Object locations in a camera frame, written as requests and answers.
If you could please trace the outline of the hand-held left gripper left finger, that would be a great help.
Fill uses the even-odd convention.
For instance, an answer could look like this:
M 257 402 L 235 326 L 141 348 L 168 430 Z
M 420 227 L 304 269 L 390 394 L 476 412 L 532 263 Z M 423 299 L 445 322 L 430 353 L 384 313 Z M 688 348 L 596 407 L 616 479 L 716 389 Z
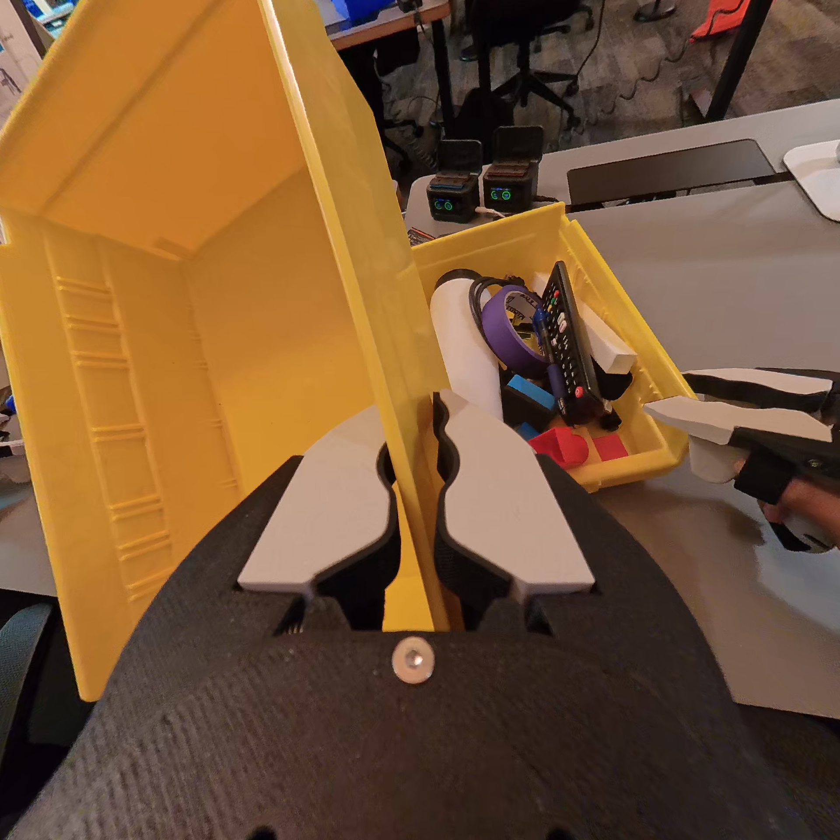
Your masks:
M 352 415 L 290 462 L 290 480 L 238 585 L 306 602 L 329 597 L 350 625 L 382 625 L 402 539 L 379 410 Z

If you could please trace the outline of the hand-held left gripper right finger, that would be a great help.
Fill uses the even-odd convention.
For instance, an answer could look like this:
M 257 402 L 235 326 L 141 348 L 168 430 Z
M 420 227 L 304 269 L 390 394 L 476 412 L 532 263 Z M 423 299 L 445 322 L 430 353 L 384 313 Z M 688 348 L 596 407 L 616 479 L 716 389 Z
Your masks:
M 587 593 L 595 584 L 550 486 L 565 473 L 501 420 L 446 389 L 434 394 L 438 494 L 434 565 L 477 627 L 497 600 Z

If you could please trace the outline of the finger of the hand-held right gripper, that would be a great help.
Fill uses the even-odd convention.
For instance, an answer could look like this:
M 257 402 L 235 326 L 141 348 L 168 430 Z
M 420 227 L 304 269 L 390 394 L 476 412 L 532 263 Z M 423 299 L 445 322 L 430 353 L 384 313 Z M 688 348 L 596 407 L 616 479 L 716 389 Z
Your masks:
M 747 444 L 731 442 L 739 429 L 780 434 L 796 444 L 832 441 L 828 426 L 813 416 L 786 408 L 743 407 L 673 396 L 646 404 L 644 411 L 657 422 L 688 434 L 691 471 L 712 484 L 734 480 L 737 461 L 747 457 Z
M 835 414 L 835 372 L 730 368 L 684 371 L 682 375 L 705 400 Z

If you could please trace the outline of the yellow plastic bin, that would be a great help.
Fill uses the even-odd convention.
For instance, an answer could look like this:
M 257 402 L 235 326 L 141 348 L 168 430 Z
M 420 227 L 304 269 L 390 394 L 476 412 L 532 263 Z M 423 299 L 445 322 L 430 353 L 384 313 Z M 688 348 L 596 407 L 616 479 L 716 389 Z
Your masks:
M 601 461 L 590 457 L 570 470 L 589 492 L 663 476 L 687 455 L 687 434 L 657 423 L 644 405 L 672 396 L 694 398 L 643 315 L 634 305 L 583 227 L 560 204 L 468 227 L 412 248 L 426 302 L 447 271 L 469 269 L 489 277 L 513 275 L 530 285 L 562 260 L 577 302 L 588 305 L 635 353 L 633 382 L 616 403 L 622 419 L 617 434 L 627 455 Z
M 314 2 L 81 2 L 2 131 L 2 346 L 71 661 L 100 697 L 199 540 L 379 408 L 447 628 L 448 386 L 375 118 Z

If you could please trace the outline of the black desk pad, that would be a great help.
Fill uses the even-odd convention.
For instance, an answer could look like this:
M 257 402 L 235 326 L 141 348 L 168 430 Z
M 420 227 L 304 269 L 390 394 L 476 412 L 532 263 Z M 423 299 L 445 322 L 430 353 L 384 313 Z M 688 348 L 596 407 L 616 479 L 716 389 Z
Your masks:
M 752 139 L 713 143 L 569 170 L 572 205 L 604 204 L 776 175 Z

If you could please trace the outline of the person's right hand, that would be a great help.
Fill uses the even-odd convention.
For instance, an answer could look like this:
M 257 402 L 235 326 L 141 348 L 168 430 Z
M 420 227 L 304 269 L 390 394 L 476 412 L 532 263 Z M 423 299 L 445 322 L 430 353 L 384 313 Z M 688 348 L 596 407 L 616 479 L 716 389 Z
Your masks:
M 776 503 L 759 501 L 759 507 L 773 525 L 790 528 L 805 524 L 816 530 L 816 536 L 828 537 L 828 543 L 839 546 L 838 492 L 804 478 L 792 478 Z

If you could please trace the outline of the red arched block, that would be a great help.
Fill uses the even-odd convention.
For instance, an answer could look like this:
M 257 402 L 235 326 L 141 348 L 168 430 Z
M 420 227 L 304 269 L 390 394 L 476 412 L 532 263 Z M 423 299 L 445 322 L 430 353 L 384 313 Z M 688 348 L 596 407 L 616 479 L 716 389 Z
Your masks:
M 587 439 L 569 427 L 549 428 L 528 443 L 537 454 L 550 457 L 564 470 L 583 466 L 590 456 Z

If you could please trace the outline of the blue black foam block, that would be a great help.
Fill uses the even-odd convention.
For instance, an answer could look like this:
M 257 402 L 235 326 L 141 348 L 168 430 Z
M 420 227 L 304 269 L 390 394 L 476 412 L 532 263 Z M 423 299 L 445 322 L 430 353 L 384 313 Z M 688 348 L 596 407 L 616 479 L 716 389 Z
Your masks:
M 500 389 L 502 419 L 510 427 L 530 426 L 536 434 L 549 427 L 558 413 L 555 397 L 519 374 Z

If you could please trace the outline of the black remote control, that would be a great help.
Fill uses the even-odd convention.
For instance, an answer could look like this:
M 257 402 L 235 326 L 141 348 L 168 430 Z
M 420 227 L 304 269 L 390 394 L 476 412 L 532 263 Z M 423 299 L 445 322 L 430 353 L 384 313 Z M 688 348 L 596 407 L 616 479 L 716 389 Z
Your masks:
M 604 414 L 604 402 L 595 376 L 591 346 L 565 263 L 555 263 L 542 293 L 542 309 L 551 354 L 562 386 L 560 413 L 568 426 L 586 426 Z

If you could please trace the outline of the purple tape roll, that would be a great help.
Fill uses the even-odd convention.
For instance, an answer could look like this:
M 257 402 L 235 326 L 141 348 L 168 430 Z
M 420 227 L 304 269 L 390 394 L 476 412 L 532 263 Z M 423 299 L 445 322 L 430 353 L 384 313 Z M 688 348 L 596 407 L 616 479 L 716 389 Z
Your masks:
M 490 349 L 508 369 L 527 379 L 542 379 L 549 368 L 534 321 L 541 307 L 538 295 L 514 283 L 501 287 L 481 310 Z

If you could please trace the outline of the white plastic tube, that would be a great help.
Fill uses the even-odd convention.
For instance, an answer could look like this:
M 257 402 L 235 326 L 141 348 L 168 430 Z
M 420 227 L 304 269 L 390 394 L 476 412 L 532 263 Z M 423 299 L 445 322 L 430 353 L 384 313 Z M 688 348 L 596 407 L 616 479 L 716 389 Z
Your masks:
M 429 311 L 451 389 L 501 421 L 499 362 L 470 306 L 470 290 L 480 279 L 471 269 L 444 273 L 436 282 Z

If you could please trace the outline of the blue pen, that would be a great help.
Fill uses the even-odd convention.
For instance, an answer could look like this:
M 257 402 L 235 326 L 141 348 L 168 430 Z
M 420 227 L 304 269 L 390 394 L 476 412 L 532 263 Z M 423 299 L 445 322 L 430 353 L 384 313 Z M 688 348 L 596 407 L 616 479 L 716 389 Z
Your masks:
M 545 362 L 546 374 L 549 381 L 550 391 L 558 404 L 559 412 L 564 417 L 566 413 L 566 397 L 568 389 L 564 379 L 564 373 L 560 366 L 554 346 L 551 343 L 549 322 L 545 310 L 538 305 L 532 316 L 532 328 Z

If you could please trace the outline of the black battery charging case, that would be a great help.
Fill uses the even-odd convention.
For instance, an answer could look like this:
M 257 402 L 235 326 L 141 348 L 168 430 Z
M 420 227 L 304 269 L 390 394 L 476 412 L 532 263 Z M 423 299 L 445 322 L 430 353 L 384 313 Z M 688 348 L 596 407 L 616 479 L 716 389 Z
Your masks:
M 476 215 L 482 165 L 480 141 L 440 141 L 437 172 L 426 189 L 427 204 L 434 221 L 464 224 Z
M 491 161 L 482 174 L 485 207 L 501 214 L 528 211 L 538 193 L 543 127 L 501 126 L 493 133 Z

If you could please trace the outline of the teal office chair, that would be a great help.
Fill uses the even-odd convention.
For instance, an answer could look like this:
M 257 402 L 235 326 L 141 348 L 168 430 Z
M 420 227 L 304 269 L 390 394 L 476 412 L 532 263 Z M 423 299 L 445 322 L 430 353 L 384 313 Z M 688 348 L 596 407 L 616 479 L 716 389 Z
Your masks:
M 28 719 L 43 670 L 54 605 L 28 605 L 1 630 L 1 764 L 25 740 Z

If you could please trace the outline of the orange safety vest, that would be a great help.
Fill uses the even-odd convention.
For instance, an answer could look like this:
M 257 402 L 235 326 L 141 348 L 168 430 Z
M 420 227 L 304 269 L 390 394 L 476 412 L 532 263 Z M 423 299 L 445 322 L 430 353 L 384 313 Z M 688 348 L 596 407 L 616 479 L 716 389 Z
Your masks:
M 691 33 L 689 42 L 698 43 L 738 29 L 750 1 L 709 1 L 705 20 Z

